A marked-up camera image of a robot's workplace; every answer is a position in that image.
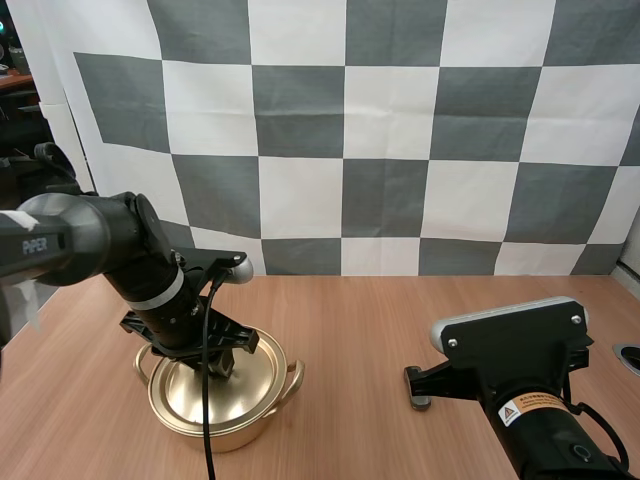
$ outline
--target checkerboard backdrop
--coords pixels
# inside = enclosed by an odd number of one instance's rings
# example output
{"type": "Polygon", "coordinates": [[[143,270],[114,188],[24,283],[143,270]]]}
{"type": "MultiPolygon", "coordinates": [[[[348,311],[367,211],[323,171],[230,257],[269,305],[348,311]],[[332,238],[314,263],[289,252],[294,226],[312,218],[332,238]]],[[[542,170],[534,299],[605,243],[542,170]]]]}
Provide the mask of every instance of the checkerboard backdrop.
{"type": "Polygon", "coordinates": [[[640,204],[637,0],[56,0],[103,194],[258,273],[606,274],[640,204]]]}

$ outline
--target pot handle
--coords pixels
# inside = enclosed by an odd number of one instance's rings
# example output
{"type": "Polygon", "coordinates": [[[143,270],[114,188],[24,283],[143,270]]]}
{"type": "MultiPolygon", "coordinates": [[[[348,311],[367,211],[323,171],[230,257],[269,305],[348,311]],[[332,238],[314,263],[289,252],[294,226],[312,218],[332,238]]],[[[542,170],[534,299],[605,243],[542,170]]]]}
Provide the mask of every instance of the pot handle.
{"type": "Polygon", "coordinates": [[[138,374],[138,377],[140,377],[140,380],[142,381],[145,387],[149,385],[149,377],[147,376],[146,373],[144,373],[144,370],[142,370],[142,359],[147,355],[147,353],[149,352],[149,349],[151,349],[151,344],[150,343],[145,344],[138,351],[138,353],[136,354],[136,358],[133,360],[133,368],[135,369],[136,373],[138,374]]]}
{"type": "Polygon", "coordinates": [[[304,369],[305,366],[302,360],[296,360],[294,363],[287,365],[287,372],[295,372],[293,374],[293,379],[282,397],[280,397],[280,400],[276,402],[273,408],[269,410],[263,418],[270,417],[271,415],[278,413],[282,407],[289,403],[289,400],[291,400],[293,395],[300,390],[302,381],[304,380],[304,369]]]}

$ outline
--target cable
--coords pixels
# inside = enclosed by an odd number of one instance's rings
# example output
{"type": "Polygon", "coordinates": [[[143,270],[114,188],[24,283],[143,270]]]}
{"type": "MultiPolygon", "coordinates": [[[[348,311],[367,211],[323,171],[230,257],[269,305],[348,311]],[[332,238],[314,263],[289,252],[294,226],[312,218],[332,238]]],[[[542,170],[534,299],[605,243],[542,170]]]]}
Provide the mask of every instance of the cable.
{"type": "Polygon", "coordinates": [[[202,438],[204,439],[204,454],[207,460],[209,480],[216,480],[213,468],[213,453],[211,452],[211,435],[209,433],[209,312],[213,303],[213,296],[227,278],[227,271],[222,270],[211,282],[211,290],[207,297],[207,307],[204,312],[202,325],[202,438]]]}

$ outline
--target silver ring band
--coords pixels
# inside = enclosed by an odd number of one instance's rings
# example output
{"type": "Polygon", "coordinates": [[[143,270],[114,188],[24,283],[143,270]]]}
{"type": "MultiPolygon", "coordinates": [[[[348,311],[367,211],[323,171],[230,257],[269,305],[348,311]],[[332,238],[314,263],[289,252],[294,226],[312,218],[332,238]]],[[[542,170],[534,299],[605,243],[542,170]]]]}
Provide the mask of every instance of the silver ring band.
{"type": "Polygon", "coordinates": [[[182,288],[182,284],[184,282],[184,273],[182,273],[182,269],[178,267],[178,273],[176,274],[176,278],[169,288],[167,288],[164,292],[162,292],[157,297],[153,297],[150,300],[145,300],[144,302],[127,302],[132,310],[153,310],[154,308],[161,307],[180,291],[182,288]]]}

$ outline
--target pot lid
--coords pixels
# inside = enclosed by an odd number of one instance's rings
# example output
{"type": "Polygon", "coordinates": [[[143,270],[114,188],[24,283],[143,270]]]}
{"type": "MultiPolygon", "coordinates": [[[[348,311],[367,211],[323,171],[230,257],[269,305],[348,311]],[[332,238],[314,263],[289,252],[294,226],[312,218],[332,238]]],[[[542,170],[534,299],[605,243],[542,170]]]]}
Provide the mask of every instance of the pot lid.
{"type": "MultiPolygon", "coordinates": [[[[269,334],[256,329],[260,340],[253,354],[233,351],[229,378],[209,377],[211,435],[239,430],[262,418],[282,391],[287,360],[269,334]]],[[[191,436],[202,435],[202,375],[180,362],[163,358],[149,379],[149,400],[160,421],[191,436]]]]}

